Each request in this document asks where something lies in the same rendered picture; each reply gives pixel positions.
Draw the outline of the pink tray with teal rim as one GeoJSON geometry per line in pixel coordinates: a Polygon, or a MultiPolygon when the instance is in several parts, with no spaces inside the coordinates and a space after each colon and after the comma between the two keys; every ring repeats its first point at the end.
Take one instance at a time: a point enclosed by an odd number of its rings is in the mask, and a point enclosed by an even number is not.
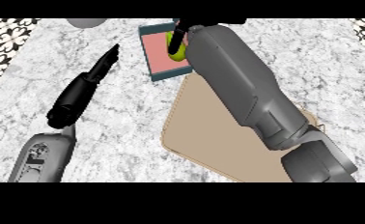
{"type": "Polygon", "coordinates": [[[152,81],[192,73],[187,61],[175,62],[168,57],[165,33],[174,31],[174,26],[175,24],[168,22],[138,27],[141,51],[152,81]]]}

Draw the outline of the yellow-green pear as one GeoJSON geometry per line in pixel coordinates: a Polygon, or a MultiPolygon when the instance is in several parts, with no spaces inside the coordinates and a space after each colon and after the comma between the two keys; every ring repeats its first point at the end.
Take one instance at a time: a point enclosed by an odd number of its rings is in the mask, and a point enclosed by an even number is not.
{"type": "MultiPolygon", "coordinates": [[[[166,40],[166,43],[171,43],[171,40],[172,40],[172,32],[171,31],[168,31],[165,33],[165,40],[166,40]]],[[[175,54],[168,54],[168,57],[175,62],[180,62],[184,59],[184,43],[180,44],[177,53],[175,54]]]]}

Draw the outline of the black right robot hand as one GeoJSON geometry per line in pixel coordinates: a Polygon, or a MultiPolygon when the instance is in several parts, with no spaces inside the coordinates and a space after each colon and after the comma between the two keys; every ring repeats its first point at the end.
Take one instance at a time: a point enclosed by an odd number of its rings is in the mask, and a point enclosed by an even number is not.
{"type": "Polygon", "coordinates": [[[243,24],[246,21],[245,18],[181,18],[178,24],[175,25],[174,34],[168,44],[168,54],[174,55],[178,51],[180,44],[183,42],[183,35],[187,32],[189,28],[194,25],[212,26],[218,23],[224,24],[243,24]]]}

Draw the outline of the tan cardboard box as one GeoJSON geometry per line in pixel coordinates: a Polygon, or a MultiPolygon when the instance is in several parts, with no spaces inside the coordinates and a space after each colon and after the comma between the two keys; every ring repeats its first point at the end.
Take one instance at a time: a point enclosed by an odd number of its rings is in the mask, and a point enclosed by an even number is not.
{"type": "Polygon", "coordinates": [[[183,81],[160,132],[162,147],[236,182],[289,182],[280,157],[255,132],[240,126],[203,78],[183,81]]]}

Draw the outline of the grey round object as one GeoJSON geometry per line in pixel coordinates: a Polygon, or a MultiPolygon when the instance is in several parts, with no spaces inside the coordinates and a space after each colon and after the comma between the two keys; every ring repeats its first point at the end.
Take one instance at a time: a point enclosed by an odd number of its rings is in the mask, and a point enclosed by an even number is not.
{"type": "Polygon", "coordinates": [[[79,29],[94,28],[104,23],[104,18],[67,18],[67,23],[79,29]]]}

